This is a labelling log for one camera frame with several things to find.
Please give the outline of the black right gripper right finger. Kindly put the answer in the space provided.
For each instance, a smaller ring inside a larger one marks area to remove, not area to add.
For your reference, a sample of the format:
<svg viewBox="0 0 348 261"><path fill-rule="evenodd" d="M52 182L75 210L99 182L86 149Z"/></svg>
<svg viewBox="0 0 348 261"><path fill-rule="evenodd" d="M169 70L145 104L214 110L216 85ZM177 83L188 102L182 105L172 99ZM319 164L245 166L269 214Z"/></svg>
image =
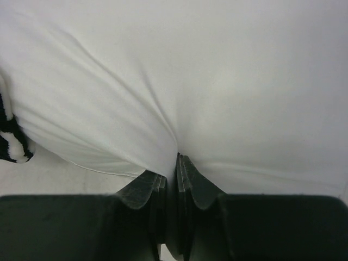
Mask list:
<svg viewBox="0 0 348 261"><path fill-rule="evenodd" d="M347 260L347 205L336 197L227 193L177 152L165 175L176 260Z"/></svg>

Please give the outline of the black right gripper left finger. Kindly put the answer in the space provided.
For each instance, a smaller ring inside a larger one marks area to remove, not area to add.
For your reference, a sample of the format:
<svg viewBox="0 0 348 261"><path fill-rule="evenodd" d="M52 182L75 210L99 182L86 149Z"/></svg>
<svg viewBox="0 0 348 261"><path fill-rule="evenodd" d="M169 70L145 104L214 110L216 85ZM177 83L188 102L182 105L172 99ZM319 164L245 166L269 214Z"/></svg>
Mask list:
<svg viewBox="0 0 348 261"><path fill-rule="evenodd" d="M1 260L159 260L166 178L108 195L1 197Z"/></svg>

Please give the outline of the white pillow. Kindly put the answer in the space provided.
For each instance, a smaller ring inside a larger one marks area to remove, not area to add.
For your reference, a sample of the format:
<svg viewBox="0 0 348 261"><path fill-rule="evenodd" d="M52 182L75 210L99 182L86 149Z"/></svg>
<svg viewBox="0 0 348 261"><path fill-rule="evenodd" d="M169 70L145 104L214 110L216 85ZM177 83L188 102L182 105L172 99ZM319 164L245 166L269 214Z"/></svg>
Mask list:
<svg viewBox="0 0 348 261"><path fill-rule="evenodd" d="M1 74L85 169L347 196L347 1L1 1Z"/></svg>

